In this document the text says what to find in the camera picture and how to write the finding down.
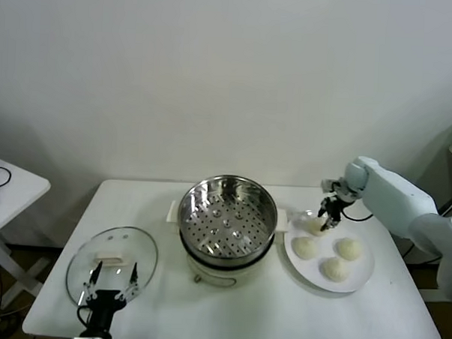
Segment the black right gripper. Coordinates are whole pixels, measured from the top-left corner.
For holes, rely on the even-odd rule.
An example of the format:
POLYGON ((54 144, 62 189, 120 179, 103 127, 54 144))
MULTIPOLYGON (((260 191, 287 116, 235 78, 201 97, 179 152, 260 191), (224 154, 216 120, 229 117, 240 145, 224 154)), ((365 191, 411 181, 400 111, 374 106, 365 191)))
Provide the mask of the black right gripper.
POLYGON ((327 196, 323 199, 323 205, 318 211, 320 233, 325 233, 338 225, 341 220, 342 207, 343 201, 337 195, 327 196))

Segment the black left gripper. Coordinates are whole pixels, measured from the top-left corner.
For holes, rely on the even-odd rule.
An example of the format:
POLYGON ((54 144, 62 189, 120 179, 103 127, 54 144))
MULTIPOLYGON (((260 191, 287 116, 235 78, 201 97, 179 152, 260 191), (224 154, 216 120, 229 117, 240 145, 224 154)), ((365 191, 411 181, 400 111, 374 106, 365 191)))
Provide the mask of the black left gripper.
POLYGON ((99 289, 94 291, 103 262, 100 261, 91 271, 89 280, 83 284, 83 298, 91 316, 85 324, 87 335, 110 335, 113 317, 117 311, 125 308, 126 302, 133 301, 140 293, 138 282, 138 263, 133 266, 128 285, 122 290, 99 289))

